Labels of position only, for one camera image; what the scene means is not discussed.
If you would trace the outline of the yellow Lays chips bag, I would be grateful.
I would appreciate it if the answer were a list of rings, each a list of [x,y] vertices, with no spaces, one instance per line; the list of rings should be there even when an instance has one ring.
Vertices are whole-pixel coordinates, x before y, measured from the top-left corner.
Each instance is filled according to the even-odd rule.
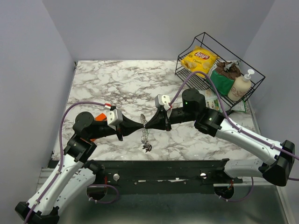
[[[190,72],[201,71],[208,74],[219,58],[214,52],[195,46],[187,56],[180,60],[180,64]]]

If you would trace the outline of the cream pump lotion bottle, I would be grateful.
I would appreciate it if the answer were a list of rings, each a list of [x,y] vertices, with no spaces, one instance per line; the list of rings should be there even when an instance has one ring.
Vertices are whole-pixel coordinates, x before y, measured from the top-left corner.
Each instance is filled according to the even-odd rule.
[[[241,99],[251,88],[251,77],[254,73],[253,69],[248,69],[247,74],[237,77],[228,93],[228,98],[232,101]]]

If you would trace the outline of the metal disc with keyrings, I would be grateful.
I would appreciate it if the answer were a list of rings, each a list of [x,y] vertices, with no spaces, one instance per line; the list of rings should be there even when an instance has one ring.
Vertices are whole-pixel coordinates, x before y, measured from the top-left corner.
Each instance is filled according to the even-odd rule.
[[[146,120],[144,114],[141,114],[141,115],[140,115],[140,120],[141,120],[141,123],[142,123],[142,125],[143,125],[143,128],[142,128],[142,136],[141,136],[141,142],[142,142],[142,144],[144,144],[144,145],[148,145],[148,144],[149,144],[149,140],[148,140],[149,132],[148,132],[148,130],[145,128],[145,125],[146,125],[146,123],[147,123],[147,120]]]

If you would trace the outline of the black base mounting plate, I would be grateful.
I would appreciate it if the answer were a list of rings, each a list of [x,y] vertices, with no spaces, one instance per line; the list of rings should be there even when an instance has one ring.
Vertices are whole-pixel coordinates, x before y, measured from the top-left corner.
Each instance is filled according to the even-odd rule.
[[[213,194],[214,185],[242,183],[224,172],[228,159],[207,161],[88,161],[95,184],[110,184],[120,195]]]

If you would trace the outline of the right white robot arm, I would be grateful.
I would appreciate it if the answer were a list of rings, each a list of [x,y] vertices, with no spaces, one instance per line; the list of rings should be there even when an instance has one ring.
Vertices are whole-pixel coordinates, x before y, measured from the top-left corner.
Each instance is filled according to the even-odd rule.
[[[255,160],[228,160],[215,171],[221,183],[236,177],[260,177],[271,184],[285,186],[294,164],[295,145],[289,140],[280,143],[263,137],[237,124],[217,110],[206,106],[204,95],[196,89],[182,93],[183,106],[173,109],[167,95],[157,95],[157,108],[146,129],[171,130],[171,125],[194,121],[195,128],[203,134],[229,141],[257,158]]]

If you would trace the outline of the green brown snack bag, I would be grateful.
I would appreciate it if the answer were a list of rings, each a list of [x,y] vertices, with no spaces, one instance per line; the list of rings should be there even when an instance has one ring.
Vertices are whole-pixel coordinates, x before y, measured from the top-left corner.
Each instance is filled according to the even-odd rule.
[[[209,76],[219,94],[228,95],[235,79],[241,76],[239,65],[239,61],[233,60],[219,61],[212,66]]]

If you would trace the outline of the orange razor box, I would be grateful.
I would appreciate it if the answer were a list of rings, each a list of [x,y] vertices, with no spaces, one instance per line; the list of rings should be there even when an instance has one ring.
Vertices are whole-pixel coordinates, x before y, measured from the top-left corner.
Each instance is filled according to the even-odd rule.
[[[107,117],[104,113],[101,113],[97,117],[94,118],[95,121],[107,121]]]

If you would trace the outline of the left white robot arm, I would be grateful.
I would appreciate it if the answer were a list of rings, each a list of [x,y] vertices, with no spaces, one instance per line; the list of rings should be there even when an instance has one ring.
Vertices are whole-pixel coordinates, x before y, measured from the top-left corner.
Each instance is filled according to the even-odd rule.
[[[27,201],[19,202],[15,208],[26,224],[56,224],[59,213],[84,187],[105,182],[104,167],[89,160],[94,152],[95,139],[116,135],[119,140],[143,124],[134,122],[118,109],[107,111],[104,121],[97,121],[89,112],[75,118],[74,134],[61,158],[42,187]]]

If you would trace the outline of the green white snack packet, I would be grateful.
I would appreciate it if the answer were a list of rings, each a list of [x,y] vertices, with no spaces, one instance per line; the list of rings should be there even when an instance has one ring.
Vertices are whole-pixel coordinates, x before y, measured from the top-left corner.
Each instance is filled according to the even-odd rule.
[[[211,90],[199,90],[199,92],[205,96],[206,100],[206,106],[208,108],[217,110],[222,112],[222,108],[219,102],[219,99],[217,98],[217,95]],[[225,109],[226,113],[228,114],[229,110],[237,111],[237,112],[246,112],[246,105],[243,101],[239,102],[235,106],[231,107],[229,102],[226,99],[221,99],[221,102],[223,104],[223,108]]]

